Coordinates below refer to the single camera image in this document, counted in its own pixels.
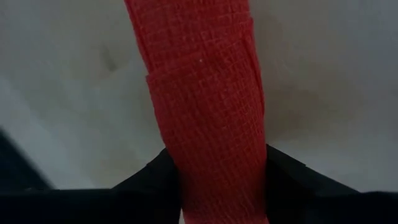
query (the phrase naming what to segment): white surface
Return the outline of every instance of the white surface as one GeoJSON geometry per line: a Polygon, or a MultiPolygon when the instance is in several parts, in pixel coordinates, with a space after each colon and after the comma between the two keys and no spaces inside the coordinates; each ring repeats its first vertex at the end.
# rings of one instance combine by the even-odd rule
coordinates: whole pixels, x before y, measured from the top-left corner
{"type": "MultiPolygon", "coordinates": [[[[397,6],[252,0],[268,142],[359,190],[398,190],[397,6]]],[[[0,1],[0,125],[57,187],[162,149],[145,74],[123,1],[0,1]]]]}

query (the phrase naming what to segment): red fabric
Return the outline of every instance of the red fabric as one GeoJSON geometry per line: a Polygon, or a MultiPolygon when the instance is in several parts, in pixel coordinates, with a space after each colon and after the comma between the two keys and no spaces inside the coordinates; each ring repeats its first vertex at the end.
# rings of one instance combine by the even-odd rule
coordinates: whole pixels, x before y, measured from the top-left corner
{"type": "Polygon", "coordinates": [[[264,99],[247,0],[126,0],[186,223],[266,223],[264,99]]]}

